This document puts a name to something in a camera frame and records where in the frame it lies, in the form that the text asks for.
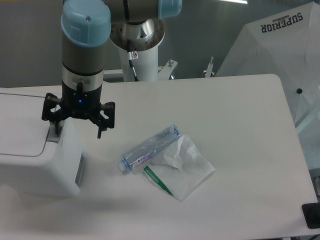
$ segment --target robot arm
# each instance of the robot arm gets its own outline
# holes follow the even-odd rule
[[[54,123],[56,133],[59,122],[69,117],[90,120],[98,126],[98,138],[114,128],[115,103],[100,103],[111,22],[163,19],[179,14],[181,7],[182,0],[66,1],[61,17],[62,98],[47,93],[42,120]]]

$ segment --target bottle label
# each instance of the bottle label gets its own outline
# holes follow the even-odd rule
[[[145,163],[146,161],[148,161],[151,158],[152,158],[151,154],[147,154],[147,155],[139,157],[137,160],[135,160],[133,162],[132,169],[138,168],[140,165],[142,165],[143,163]]]

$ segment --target blue joint cap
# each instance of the blue joint cap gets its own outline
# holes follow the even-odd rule
[[[101,0],[68,0],[63,5],[61,27],[74,44],[98,47],[110,36],[111,13]]]
[[[158,19],[177,16],[181,12],[182,0],[159,0]]]

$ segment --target black cable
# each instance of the black cable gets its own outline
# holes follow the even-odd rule
[[[131,43],[131,41],[127,40],[127,43],[126,43],[126,51],[127,51],[127,53],[130,52],[130,43]],[[136,73],[136,70],[135,70],[135,67],[134,67],[134,63],[132,62],[132,59],[129,59],[129,65],[130,65],[130,68],[133,71],[134,81],[135,82],[139,82],[139,79],[138,79],[138,76],[137,76],[137,73]]]
[[[319,237],[319,236],[320,236],[320,234],[314,235],[313,237],[309,238],[309,240],[314,240],[314,239],[316,239],[316,238]]]
[[[125,21],[127,23],[130,22],[130,15],[129,15],[129,4],[128,0],[123,0],[123,9],[124,9],[124,16],[125,16]]]
[[[139,82],[139,79],[137,77],[137,73],[136,73],[136,70],[135,70],[135,67],[134,67],[134,64],[133,64],[132,60],[129,60],[129,65],[130,65],[130,68],[132,68],[132,71],[133,71],[134,81],[135,82]]]

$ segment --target black object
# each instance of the black object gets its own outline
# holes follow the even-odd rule
[[[102,85],[93,90],[83,92],[83,84],[77,85],[77,90],[68,87],[62,82],[62,98],[58,98],[52,93],[45,95],[42,116],[44,121],[50,121],[55,125],[55,133],[59,133],[59,122],[69,117],[75,119],[89,119],[93,124],[99,127],[98,139],[101,138],[102,131],[107,128],[115,127],[115,108],[116,104],[111,101],[105,104],[100,103]],[[52,111],[59,105],[60,109]]]
[[[124,9],[125,21],[128,23],[128,22],[130,22],[128,0],[123,0],[123,9]]]
[[[130,53],[130,47],[131,47],[130,44],[131,44],[131,41],[127,40],[127,43],[126,43],[126,51],[127,51],[127,53]],[[132,69],[132,72],[133,72],[134,81],[135,82],[139,82],[139,79],[138,79],[138,76],[137,76],[137,73],[136,73],[136,70],[135,70],[135,67],[134,67],[134,63],[132,62],[132,59],[129,59],[129,65],[130,65],[130,68]]]
[[[320,229],[320,202],[302,205],[306,225],[310,229]]]

